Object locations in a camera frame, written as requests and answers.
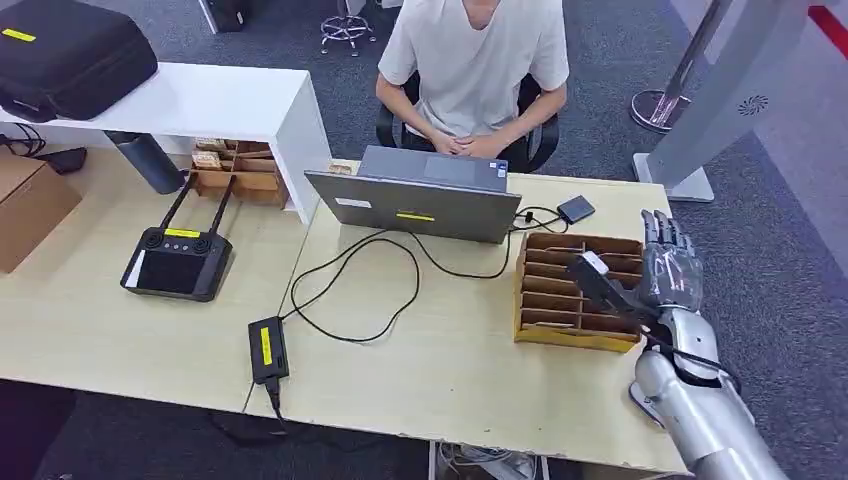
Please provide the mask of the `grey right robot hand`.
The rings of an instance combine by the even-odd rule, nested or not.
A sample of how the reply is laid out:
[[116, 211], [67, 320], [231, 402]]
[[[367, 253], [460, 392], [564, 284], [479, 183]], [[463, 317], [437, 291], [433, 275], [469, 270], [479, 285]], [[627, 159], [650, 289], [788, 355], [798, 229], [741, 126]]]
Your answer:
[[643, 209], [644, 249], [640, 299], [652, 307], [698, 312], [703, 301], [703, 262], [679, 222], [660, 210]]

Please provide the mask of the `person's left hand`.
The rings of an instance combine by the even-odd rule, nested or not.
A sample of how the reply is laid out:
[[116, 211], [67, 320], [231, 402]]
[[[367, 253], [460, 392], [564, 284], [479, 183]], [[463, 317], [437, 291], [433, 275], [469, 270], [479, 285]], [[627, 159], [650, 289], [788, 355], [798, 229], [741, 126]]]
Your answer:
[[469, 136], [457, 139], [456, 142], [462, 155], [488, 159], [497, 158], [509, 145], [498, 134]]

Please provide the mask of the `person's right hand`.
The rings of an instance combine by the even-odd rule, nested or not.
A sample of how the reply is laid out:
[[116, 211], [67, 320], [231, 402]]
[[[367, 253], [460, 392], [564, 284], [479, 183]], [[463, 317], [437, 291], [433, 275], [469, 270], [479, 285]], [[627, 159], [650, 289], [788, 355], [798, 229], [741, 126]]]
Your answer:
[[451, 155], [464, 155], [465, 146], [460, 144], [454, 137], [441, 131], [435, 130], [427, 134], [427, 138], [438, 153]]

